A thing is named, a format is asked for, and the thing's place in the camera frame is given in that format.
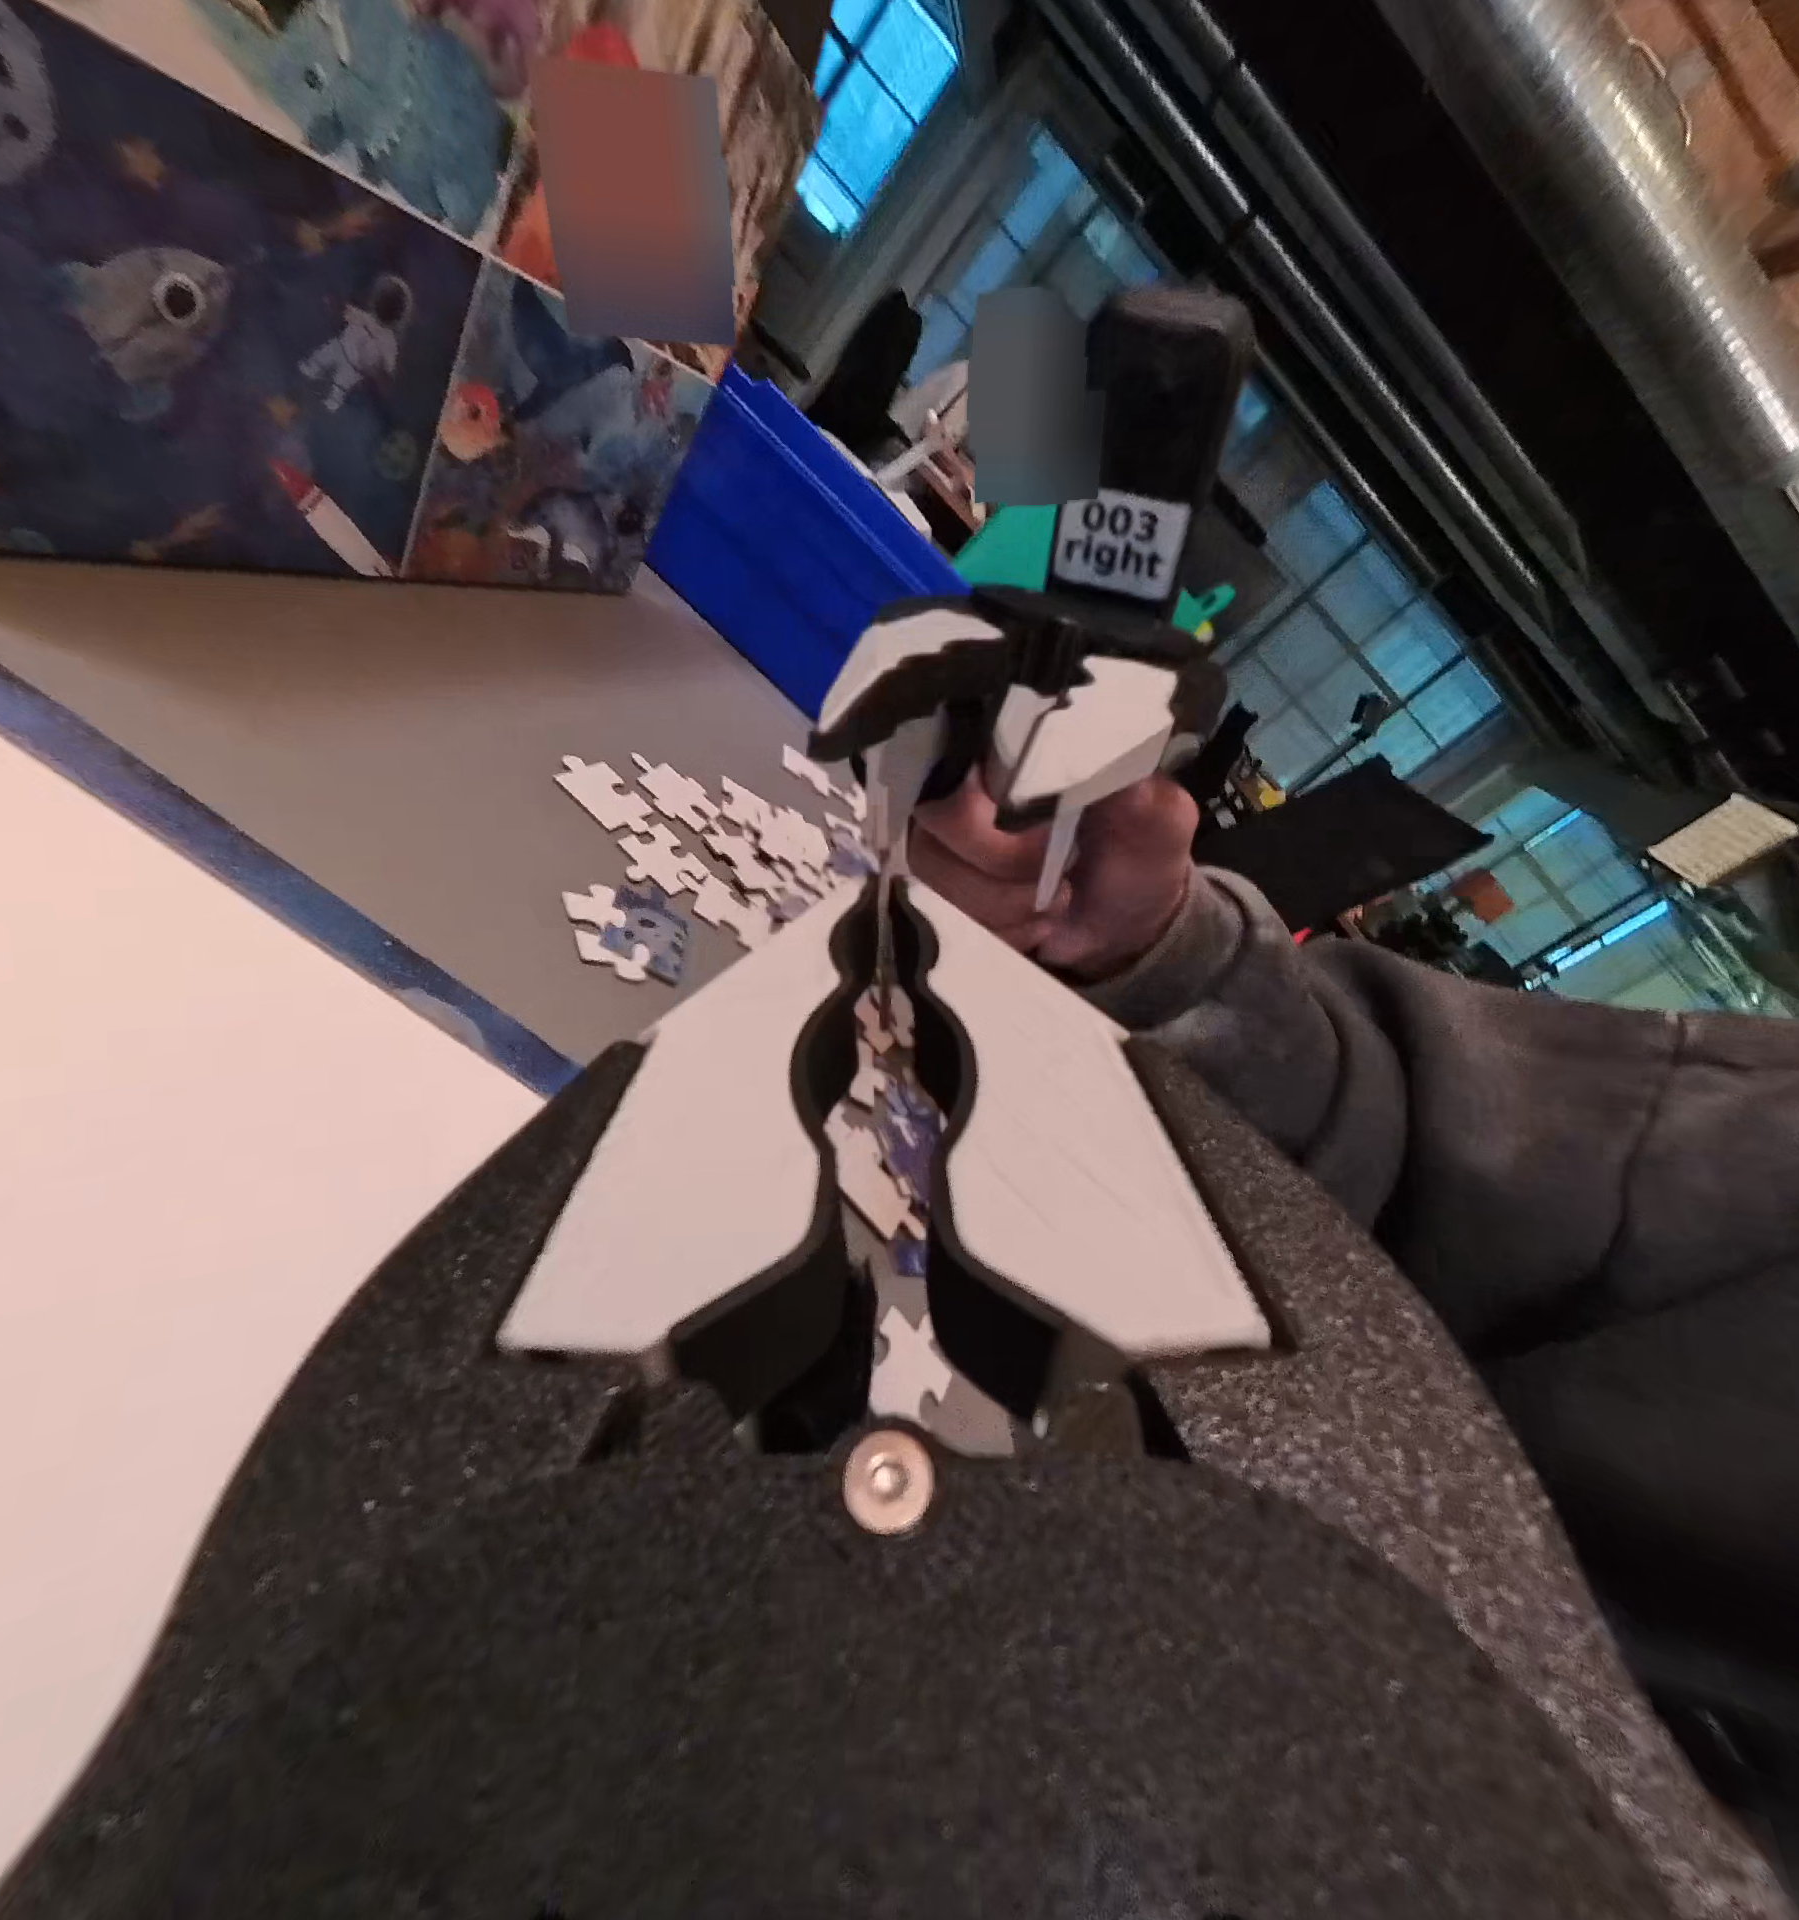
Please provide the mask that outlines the blue plastic bin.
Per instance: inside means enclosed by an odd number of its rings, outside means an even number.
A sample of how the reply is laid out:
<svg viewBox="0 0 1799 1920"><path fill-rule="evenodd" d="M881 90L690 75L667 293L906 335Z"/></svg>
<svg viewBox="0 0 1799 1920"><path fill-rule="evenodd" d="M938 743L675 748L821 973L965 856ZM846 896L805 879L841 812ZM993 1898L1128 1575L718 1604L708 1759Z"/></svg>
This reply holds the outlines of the blue plastic bin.
<svg viewBox="0 0 1799 1920"><path fill-rule="evenodd" d="M965 593L954 562L740 365L697 421L645 567L805 716L886 603Z"/></svg>

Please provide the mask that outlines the large window wall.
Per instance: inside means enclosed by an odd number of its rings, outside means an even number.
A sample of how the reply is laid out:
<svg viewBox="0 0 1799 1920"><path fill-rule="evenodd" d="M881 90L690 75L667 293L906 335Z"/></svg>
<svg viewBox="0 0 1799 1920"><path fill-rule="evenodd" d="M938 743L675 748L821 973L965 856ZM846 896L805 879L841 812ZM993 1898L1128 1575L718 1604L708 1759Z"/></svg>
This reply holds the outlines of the large window wall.
<svg viewBox="0 0 1799 1920"><path fill-rule="evenodd" d="M1256 212L1215 276L1258 305L1274 341L1225 480L1267 523L1248 558L1274 562L1274 603L1227 642L1227 673L1285 791L1364 761L1433 773L1512 724L1512 683L1527 700L1587 690L1601 728L1665 716L1672 697L1727 697L1712 651L1750 690L1742 735L1799 724L1799 628L1682 480L1672 505L1645 502L1639 480L1672 468L1639 448L1639 408L1614 409L1622 480L1601 490L1622 523L1587 523L1580 562L1545 562L1371 355L1325 261ZM1645 879L1614 806L1561 795L1561 773L1527 773L1490 812L1490 873L1512 896L1490 955L1532 964L1556 996L1799 1019L1799 987L1750 964L1727 908Z"/></svg>

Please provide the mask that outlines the space and ocean print box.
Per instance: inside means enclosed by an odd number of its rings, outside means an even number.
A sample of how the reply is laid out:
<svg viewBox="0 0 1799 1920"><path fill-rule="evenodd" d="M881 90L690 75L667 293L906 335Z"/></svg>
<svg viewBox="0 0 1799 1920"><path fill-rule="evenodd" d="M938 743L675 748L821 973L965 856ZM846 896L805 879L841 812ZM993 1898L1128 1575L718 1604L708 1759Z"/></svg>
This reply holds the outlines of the space and ocean print box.
<svg viewBox="0 0 1799 1920"><path fill-rule="evenodd" d="M0 558L621 593L708 390L0 0Z"/></svg>

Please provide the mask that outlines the dark office chair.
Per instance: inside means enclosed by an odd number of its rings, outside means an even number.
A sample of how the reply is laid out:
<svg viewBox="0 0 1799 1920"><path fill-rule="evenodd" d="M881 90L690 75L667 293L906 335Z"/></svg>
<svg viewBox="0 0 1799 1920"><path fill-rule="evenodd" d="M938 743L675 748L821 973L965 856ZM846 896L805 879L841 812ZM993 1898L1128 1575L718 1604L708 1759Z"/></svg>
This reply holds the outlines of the dark office chair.
<svg viewBox="0 0 1799 1920"><path fill-rule="evenodd" d="M917 355L926 315L900 282L886 282L853 335L841 341L828 378L805 400L812 428L837 440L846 456L871 461L900 424L894 400Z"/></svg>

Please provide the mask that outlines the white puzzle tray blue rim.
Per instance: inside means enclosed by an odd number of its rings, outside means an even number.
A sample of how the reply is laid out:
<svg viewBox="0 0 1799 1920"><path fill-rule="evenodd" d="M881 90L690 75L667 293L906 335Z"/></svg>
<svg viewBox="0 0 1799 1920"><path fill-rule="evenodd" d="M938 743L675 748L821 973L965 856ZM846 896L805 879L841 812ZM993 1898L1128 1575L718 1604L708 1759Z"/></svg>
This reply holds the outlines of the white puzzle tray blue rim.
<svg viewBox="0 0 1799 1920"><path fill-rule="evenodd" d="M0 667L0 1876L310 1341L569 1078Z"/></svg>

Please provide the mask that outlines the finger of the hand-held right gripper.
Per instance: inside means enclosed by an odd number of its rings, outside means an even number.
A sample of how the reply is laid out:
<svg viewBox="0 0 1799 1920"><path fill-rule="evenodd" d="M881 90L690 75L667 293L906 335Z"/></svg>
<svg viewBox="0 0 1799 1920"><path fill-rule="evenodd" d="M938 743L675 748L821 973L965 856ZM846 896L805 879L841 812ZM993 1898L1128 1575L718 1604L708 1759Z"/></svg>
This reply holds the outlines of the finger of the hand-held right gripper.
<svg viewBox="0 0 1799 1920"><path fill-rule="evenodd" d="M1025 667L1025 614L1006 603L906 603L871 621L837 683L821 690L812 755L865 761L900 728L926 724L932 743L976 748L1016 673Z"/></svg>
<svg viewBox="0 0 1799 1920"><path fill-rule="evenodd" d="M988 728L988 795L998 830L1086 812L1173 773L1215 735L1215 667L1084 656L1084 683L1042 697L1016 683Z"/></svg>

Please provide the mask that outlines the person's right hand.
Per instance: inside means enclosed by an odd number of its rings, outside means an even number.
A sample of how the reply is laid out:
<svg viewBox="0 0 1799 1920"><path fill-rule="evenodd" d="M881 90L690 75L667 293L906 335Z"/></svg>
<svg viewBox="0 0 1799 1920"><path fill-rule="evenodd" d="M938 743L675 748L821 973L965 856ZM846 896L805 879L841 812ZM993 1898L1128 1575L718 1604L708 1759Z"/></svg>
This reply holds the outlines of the person's right hand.
<svg viewBox="0 0 1799 1920"><path fill-rule="evenodd" d="M998 830L980 780L914 812L914 879L988 924L1006 949L1103 984L1144 955L1193 896L1195 795L1152 773L1077 819L1058 896L1040 873L1058 826Z"/></svg>

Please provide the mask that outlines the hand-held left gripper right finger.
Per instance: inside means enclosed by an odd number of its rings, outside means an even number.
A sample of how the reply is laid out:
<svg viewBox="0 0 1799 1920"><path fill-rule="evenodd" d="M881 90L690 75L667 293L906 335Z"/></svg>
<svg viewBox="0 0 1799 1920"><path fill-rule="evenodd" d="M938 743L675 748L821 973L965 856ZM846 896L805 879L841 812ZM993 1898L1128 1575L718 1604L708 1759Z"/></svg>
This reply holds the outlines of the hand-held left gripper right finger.
<svg viewBox="0 0 1799 1920"><path fill-rule="evenodd" d="M914 1061L946 1134L926 1292L950 1365L1274 1347L1128 1031L932 884L906 896Z"/></svg>

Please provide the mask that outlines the silver air duct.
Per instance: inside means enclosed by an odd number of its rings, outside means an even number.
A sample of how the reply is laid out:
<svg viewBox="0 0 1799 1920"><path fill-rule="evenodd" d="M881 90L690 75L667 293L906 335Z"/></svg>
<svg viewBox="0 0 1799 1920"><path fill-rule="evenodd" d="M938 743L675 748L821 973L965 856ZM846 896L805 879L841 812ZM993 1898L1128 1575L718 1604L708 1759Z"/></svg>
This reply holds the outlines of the silver air duct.
<svg viewBox="0 0 1799 1920"><path fill-rule="evenodd" d="M1672 90L1587 0L1380 20L1799 642L1799 323L1712 208Z"/></svg>

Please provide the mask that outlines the blue paned window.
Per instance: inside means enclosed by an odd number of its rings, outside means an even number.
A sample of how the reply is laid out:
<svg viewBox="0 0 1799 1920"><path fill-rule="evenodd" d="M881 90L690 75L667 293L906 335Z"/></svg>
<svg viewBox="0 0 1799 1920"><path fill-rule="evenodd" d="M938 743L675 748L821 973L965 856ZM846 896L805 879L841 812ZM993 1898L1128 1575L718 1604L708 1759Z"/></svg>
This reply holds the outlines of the blue paned window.
<svg viewBox="0 0 1799 1920"><path fill-rule="evenodd" d="M954 0L837 0L817 45L817 147L800 208L846 238L965 71Z"/></svg>

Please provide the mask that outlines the forest flower picture box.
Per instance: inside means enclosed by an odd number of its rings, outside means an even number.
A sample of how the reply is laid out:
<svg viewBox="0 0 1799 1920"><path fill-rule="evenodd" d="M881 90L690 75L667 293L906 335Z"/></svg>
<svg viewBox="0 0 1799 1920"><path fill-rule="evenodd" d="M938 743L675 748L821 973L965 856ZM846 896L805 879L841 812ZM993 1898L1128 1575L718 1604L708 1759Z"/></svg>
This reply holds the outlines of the forest flower picture box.
<svg viewBox="0 0 1799 1920"><path fill-rule="evenodd" d="M817 4L57 4L215 106L720 378L817 151Z"/></svg>

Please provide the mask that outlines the thin puzzle piece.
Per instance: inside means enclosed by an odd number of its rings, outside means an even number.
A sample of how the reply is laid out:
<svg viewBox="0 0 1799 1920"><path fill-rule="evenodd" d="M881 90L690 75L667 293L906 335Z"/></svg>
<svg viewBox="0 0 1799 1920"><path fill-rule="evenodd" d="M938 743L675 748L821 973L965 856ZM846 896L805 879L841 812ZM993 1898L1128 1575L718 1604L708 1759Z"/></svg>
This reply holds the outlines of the thin puzzle piece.
<svg viewBox="0 0 1799 1920"><path fill-rule="evenodd" d="M859 791L865 791L865 856L871 856L871 1015L894 1031L894 879L906 866L906 833L914 833L914 806L917 806L917 724L894 728L881 748L859 761Z"/></svg>

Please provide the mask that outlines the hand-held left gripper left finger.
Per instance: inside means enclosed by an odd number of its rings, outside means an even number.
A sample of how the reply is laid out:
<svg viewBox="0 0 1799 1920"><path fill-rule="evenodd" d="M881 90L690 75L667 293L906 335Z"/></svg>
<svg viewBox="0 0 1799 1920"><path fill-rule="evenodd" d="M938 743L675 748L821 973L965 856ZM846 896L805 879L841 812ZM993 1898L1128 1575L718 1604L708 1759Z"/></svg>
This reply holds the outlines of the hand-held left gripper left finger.
<svg viewBox="0 0 1799 1920"><path fill-rule="evenodd" d="M846 1096L859 896L675 1003L555 1212L515 1354L817 1365L846 1308L828 1115Z"/></svg>

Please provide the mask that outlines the pile of puzzle pieces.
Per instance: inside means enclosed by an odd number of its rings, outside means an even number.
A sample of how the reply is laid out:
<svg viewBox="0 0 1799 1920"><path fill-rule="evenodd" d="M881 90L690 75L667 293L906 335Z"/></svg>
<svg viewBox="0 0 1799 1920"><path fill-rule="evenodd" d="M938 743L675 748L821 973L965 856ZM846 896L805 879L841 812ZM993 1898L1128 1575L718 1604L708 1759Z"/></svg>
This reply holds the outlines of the pile of puzzle pieces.
<svg viewBox="0 0 1799 1920"><path fill-rule="evenodd" d="M800 795L768 795L740 780L690 780L669 761L566 755L555 791L589 819L597 846L621 856L589 884L569 884L566 924L574 964L621 996L667 996L675 1015L683 973L718 955L756 955L817 900L871 873L859 843L859 787L778 755ZM946 1444L993 1453L1006 1424L954 1384L926 1308L926 1152L938 1108L914 1067L914 1003L859 996L853 1078L821 1115L841 1193L841 1245L853 1309L865 1321L865 1412L914 1421Z"/></svg>

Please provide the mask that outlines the black ceiling pipes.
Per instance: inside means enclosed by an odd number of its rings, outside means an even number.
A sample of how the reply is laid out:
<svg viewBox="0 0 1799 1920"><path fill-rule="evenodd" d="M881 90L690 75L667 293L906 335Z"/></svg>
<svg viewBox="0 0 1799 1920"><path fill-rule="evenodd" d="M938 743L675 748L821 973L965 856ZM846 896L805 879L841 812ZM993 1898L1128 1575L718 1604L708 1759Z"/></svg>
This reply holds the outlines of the black ceiling pipes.
<svg viewBox="0 0 1799 1920"><path fill-rule="evenodd" d="M1033 4L1404 497L1554 651L1597 642L1580 539L1210 4Z"/></svg>

